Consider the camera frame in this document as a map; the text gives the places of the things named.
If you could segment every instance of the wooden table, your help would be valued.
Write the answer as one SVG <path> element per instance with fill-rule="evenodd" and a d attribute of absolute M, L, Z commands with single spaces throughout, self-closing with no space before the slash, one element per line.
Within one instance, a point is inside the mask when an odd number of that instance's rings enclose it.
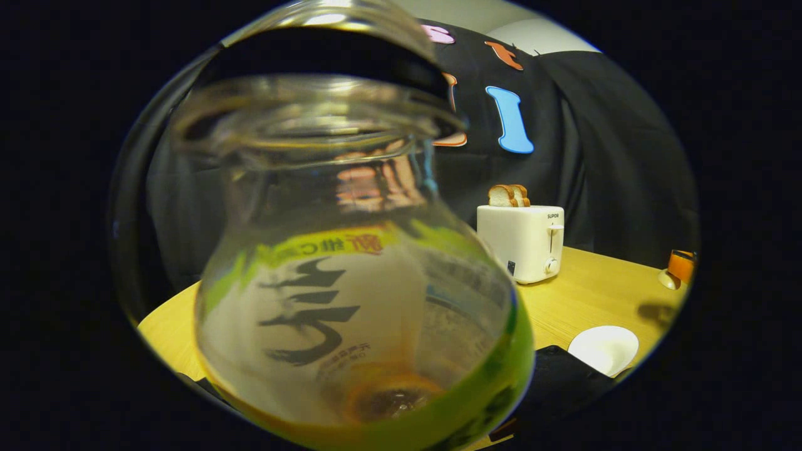
<path fill-rule="evenodd" d="M 519 285 L 535 334 L 535 348 L 552 344 L 568 349 L 585 329 L 614 325 L 638 337 L 637 366 L 660 341 L 673 314 L 682 306 L 687 285 L 665 288 L 660 270 L 599 254 L 563 248 L 560 273 L 531 285 Z M 174 371 L 193 380 L 205 377 L 192 335 L 192 305 L 199 284 L 157 307 L 138 329 L 156 354 Z M 485 437 L 466 450 L 491 444 Z"/>

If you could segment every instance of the white toaster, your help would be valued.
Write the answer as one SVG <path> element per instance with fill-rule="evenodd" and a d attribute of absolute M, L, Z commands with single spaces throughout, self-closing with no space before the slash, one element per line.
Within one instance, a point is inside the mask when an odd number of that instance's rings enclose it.
<path fill-rule="evenodd" d="M 476 209 L 476 232 L 516 282 L 527 284 L 560 272 L 565 211 L 561 207 Z"/>

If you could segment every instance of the white plate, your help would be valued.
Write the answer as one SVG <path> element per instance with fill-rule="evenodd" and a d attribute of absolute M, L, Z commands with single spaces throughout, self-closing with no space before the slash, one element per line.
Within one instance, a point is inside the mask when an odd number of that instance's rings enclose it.
<path fill-rule="evenodd" d="M 629 329 L 599 326 L 574 337 L 568 352 L 596 371 L 612 377 L 632 362 L 638 345 L 638 337 Z"/>

